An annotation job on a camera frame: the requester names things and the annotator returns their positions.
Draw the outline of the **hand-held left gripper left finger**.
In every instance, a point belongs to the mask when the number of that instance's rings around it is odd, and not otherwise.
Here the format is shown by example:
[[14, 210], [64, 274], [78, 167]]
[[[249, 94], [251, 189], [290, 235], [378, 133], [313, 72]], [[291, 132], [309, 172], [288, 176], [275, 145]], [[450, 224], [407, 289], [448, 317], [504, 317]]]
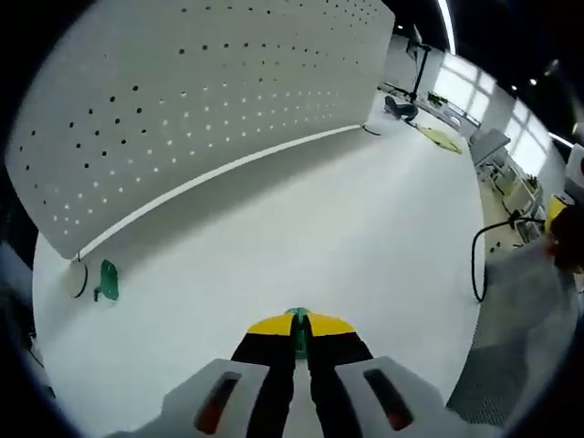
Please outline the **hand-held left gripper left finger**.
[[229, 360], [209, 362], [168, 392], [162, 437], [281, 437], [293, 398], [297, 315], [256, 322]]

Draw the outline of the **person's right hand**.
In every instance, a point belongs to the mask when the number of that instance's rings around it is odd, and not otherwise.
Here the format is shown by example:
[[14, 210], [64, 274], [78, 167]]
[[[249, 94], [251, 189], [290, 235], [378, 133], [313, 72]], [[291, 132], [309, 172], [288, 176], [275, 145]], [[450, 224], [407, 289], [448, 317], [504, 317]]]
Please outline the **person's right hand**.
[[583, 207], [571, 205], [564, 208], [552, 221], [555, 265], [560, 269], [583, 270]]

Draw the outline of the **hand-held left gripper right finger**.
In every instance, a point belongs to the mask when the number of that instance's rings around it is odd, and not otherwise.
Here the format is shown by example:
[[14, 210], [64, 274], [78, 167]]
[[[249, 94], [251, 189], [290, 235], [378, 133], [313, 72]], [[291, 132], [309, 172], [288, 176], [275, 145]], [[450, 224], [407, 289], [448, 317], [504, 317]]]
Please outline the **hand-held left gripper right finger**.
[[437, 437], [440, 393], [389, 357], [375, 358], [346, 321], [307, 314], [311, 398], [326, 437]]

